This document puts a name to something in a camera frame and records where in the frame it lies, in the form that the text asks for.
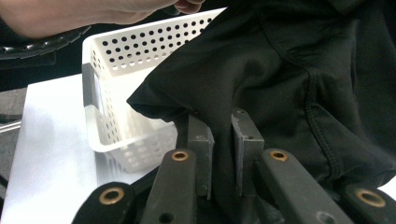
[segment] black fabric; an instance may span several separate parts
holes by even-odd
[[[294,154],[320,183],[380,186],[396,171],[395,15],[394,1],[235,2],[128,103],[166,121],[194,111],[208,124],[216,140],[213,195],[231,220],[240,211],[236,106],[268,147]]]

